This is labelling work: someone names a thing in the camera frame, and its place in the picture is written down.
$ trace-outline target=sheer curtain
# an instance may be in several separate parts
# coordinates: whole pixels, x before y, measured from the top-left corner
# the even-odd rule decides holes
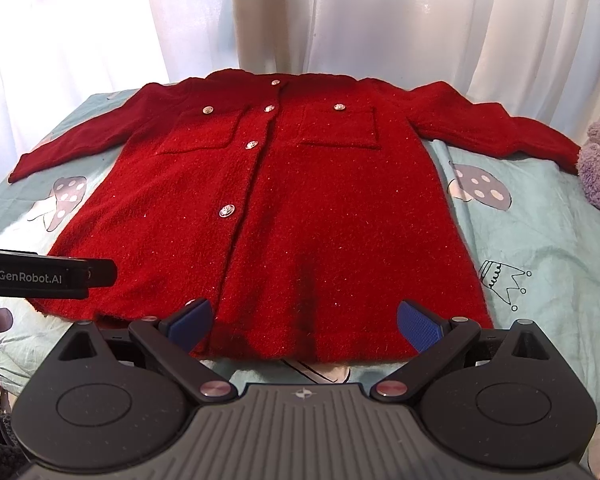
[[[0,181],[90,94],[228,67],[445,80],[581,141],[600,0],[0,0]]]

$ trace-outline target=red sweater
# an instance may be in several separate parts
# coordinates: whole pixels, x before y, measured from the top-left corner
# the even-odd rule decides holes
[[[23,155],[10,176],[125,143],[50,252],[112,258],[118,282],[42,308],[165,317],[204,296],[216,320],[196,354],[310,362],[414,354],[396,329],[404,298],[490,326],[418,136],[496,157],[525,152],[572,173],[578,154],[544,124],[441,82],[405,91],[223,70],[152,83]]]

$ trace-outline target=triangular cutout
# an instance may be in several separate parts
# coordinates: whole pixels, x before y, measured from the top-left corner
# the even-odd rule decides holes
[[[88,332],[78,332],[62,349],[60,361],[74,361],[76,359],[87,359],[96,357],[96,349],[93,347]]]
[[[542,361],[546,361],[549,358],[532,332],[522,332],[520,334],[512,355],[527,359],[540,359]]]

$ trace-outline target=star logo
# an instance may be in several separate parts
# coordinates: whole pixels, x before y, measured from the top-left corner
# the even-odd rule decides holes
[[[298,399],[308,399],[309,397],[311,397],[314,393],[307,389],[307,388],[302,388],[302,390],[298,390],[296,392],[294,392],[294,395],[298,398]]]

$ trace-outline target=bed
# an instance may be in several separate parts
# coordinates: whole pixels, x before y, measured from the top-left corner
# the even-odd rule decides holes
[[[42,142],[122,105],[135,90],[96,94]],[[480,276],[497,328],[533,319],[582,380],[600,422],[600,211],[587,203],[576,176],[554,162],[528,157],[496,160],[423,141]],[[77,190],[54,221],[61,197],[50,192],[48,171],[0,184],[0,248],[46,254],[112,168],[120,148],[64,164],[66,185]],[[472,193],[466,192],[469,183]],[[13,327],[0,334],[0,381],[17,396],[70,322],[44,316],[23,299],[0,298]],[[239,390],[249,382],[360,382],[369,388],[400,363],[310,365],[299,362],[205,362]],[[600,432],[594,442],[600,448]],[[600,450],[590,453],[600,462]]]

